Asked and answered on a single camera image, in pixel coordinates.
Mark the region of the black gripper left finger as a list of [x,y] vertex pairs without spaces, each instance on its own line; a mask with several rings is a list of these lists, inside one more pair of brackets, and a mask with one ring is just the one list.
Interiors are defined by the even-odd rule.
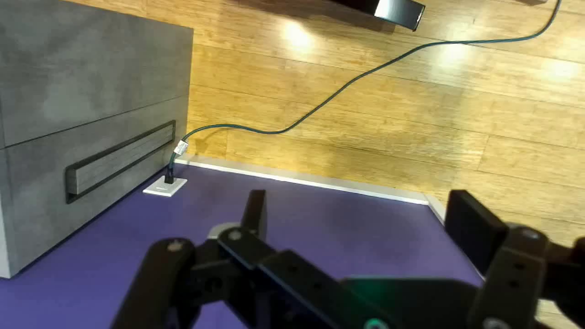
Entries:
[[186,238],[149,245],[111,329],[191,329],[215,302],[250,329],[339,329],[325,303],[332,280],[264,241],[264,197],[252,190],[241,221],[202,245]]

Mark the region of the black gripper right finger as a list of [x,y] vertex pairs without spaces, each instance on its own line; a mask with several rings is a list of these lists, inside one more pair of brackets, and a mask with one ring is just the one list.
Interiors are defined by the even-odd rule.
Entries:
[[444,230],[484,278],[467,314],[471,329],[542,329],[540,300],[585,329],[585,238],[553,243],[504,223],[465,190],[449,192]]

